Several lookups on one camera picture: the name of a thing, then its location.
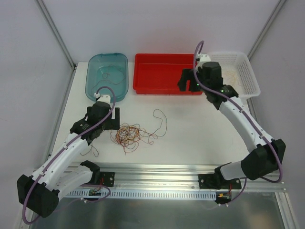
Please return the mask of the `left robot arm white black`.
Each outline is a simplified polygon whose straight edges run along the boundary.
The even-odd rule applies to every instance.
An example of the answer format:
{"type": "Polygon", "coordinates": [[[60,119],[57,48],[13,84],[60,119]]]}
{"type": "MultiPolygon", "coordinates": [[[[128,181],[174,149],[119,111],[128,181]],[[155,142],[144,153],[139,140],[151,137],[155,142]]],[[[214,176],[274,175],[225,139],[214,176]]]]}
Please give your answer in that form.
{"type": "Polygon", "coordinates": [[[119,128],[120,108],[105,101],[96,101],[87,107],[85,117],[73,124],[59,150],[30,176],[21,175],[17,180],[25,224],[31,224],[26,219],[27,209],[46,218],[56,209],[59,201],[75,188],[99,183],[100,167],[88,160],[68,175],[63,173],[75,157],[86,150],[103,131],[119,128]]]}

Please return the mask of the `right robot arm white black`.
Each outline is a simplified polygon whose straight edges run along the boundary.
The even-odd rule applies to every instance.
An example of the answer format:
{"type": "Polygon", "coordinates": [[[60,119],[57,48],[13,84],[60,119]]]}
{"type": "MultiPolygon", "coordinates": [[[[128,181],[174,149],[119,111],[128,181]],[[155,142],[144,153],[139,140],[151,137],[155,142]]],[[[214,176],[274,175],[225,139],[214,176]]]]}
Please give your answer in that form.
{"type": "Polygon", "coordinates": [[[180,91],[202,91],[207,100],[234,126],[243,139],[249,154],[241,161],[217,167],[204,179],[209,188],[227,187],[234,179],[264,179],[279,183],[283,178],[282,161],[286,145],[265,132],[244,108],[237,91],[224,84],[222,69],[217,62],[195,64],[183,69],[178,82],[180,91]]]}

